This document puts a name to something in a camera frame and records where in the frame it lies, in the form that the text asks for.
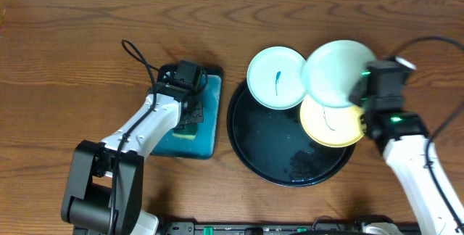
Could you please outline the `green scrubbing sponge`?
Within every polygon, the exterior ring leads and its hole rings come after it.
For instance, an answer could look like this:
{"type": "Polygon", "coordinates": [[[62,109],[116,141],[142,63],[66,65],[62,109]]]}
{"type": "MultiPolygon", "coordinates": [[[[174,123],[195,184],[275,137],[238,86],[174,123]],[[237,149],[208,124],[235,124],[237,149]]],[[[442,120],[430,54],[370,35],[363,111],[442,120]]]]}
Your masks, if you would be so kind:
{"type": "Polygon", "coordinates": [[[173,136],[179,139],[194,140],[198,132],[198,124],[184,124],[173,129],[173,136]]]}

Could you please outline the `black rectangular water tray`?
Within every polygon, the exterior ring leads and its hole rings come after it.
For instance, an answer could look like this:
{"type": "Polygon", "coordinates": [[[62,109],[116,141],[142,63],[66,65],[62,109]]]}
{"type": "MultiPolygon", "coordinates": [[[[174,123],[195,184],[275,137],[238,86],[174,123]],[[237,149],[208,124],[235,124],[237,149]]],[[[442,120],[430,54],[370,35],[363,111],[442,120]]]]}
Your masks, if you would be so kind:
{"type": "Polygon", "coordinates": [[[215,151],[215,138],[218,125],[218,113],[223,82],[223,69],[206,67],[201,84],[206,87],[200,94],[204,108],[204,122],[198,124],[198,132],[194,140],[179,139],[169,130],[152,150],[154,156],[182,157],[207,160],[215,151]]]}

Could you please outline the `yellow plate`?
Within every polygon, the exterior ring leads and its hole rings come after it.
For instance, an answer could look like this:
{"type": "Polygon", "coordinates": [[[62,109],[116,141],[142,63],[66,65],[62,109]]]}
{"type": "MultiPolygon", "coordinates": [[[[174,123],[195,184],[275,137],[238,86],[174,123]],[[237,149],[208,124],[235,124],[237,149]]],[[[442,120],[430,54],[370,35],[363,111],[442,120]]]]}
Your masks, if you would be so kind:
{"type": "Polygon", "coordinates": [[[363,136],[360,116],[363,109],[357,106],[331,108],[317,103],[307,95],[300,107],[303,129],[314,141],[327,147],[347,147],[363,136]]]}

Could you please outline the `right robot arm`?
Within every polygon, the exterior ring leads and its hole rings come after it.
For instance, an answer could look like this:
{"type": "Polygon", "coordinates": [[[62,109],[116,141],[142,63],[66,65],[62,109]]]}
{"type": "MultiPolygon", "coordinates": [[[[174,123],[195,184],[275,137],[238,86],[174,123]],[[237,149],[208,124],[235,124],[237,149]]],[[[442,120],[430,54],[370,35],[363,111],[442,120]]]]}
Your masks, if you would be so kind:
{"type": "Polygon", "coordinates": [[[414,112],[405,112],[402,81],[377,84],[364,75],[349,100],[363,108],[365,135],[375,142],[402,185],[422,234],[462,234],[463,204],[436,153],[434,139],[463,111],[459,104],[429,133],[414,112]]]}

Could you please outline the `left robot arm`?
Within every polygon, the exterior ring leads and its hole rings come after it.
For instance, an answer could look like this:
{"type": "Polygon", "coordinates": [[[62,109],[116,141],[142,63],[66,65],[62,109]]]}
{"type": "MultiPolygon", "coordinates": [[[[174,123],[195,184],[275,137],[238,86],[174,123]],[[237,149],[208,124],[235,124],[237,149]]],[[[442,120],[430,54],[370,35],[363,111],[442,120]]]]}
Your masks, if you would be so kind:
{"type": "Polygon", "coordinates": [[[207,81],[159,82],[122,127],[72,156],[61,218],[100,234],[155,234],[159,220],[141,208],[144,163],[161,138],[190,113],[207,81]]]}

